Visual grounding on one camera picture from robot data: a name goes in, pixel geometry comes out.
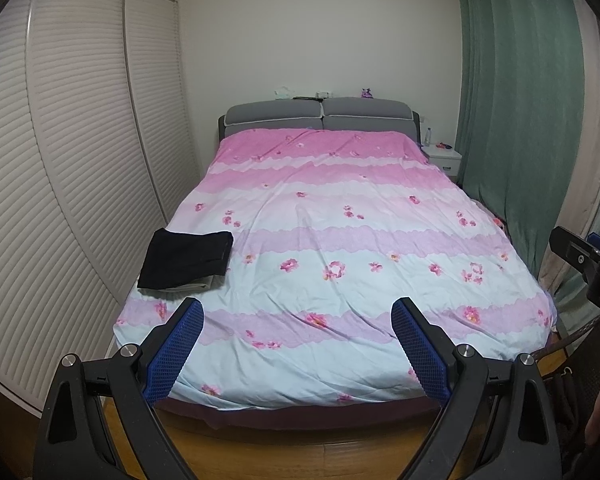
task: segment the beige curtain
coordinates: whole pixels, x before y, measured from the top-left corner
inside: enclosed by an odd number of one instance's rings
[[[556,225],[586,237],[600,204],[600,22],[584,0],[573,0],[585,67],[585,101],[580,147]],[[547,247],[539,283],[554,293],[569,266]]]

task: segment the black mechanical device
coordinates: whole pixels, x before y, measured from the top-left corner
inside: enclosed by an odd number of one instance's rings
[[[600,306],[600,237],[587,241],[556,228],[552,250],[589,285]],[[187,298],[142,344],[112,358],[81,362],[65,355],[46,399],[34,457],[34,480],[122,480],[124,471],[102,413],[113,397],[123,428],[149,480],[193,480],[152,408],[171,390],[203,327],[203,309]],[[399,480],[445,480],[460,457],[478,408],[490,404],[487,429],[468,480],[558,480],[560,450],[547,392],[535,360],[483,358],[454,345],[409,298],[392,307],[394,332],[425,393],[441,409]]]

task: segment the wooden floor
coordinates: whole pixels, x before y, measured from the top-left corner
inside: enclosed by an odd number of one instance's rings
[[[564,361],[557,352],[540,362],[543,374]],[[129,474],[144,475],[129,446],[113,402],[107,422]],[[394,480],[426,435],[432,416],[361,430],[212,430],[204,423],[158,412],[167,433],[200,480]],[[467,473],[484,421],[479,416],[453,478]],[[18,478],[31,475],[38,420],[0,394],[0,456]]]
[[[557,352],[543,359],[543,374],[564,361]],[[109,428],[126,471],[144,479],[110,400]],[[426,415],[408,422],[343,431],[212,430],[203,422],[158,410],[158,417],[200,480],[395,480],[433,423]],[[486,410],[464,448],[452,478],[470,472],[484,432]]]

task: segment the folded black clothing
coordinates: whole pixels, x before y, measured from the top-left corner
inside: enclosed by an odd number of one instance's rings
[[[228,231],[189,235],[158,229],[146,250],[138,288],[161,290],[205,276],[224,276],[233,243]]]

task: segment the sliding closet door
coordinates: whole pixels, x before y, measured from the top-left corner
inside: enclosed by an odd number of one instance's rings
[[[123,0],[34,0],[27,67],[40,150],[78,241],[120,303],[164,226],[123,37]]]
[[[38,151],[25,68],[29,3],[10,0],[0,14],[0,383],[41,410],[62,355],[104,355],[119,307]]]
[[[198,183],[180,78],[178,4],[125,0],[129,77],[144,151],[167,220]]]

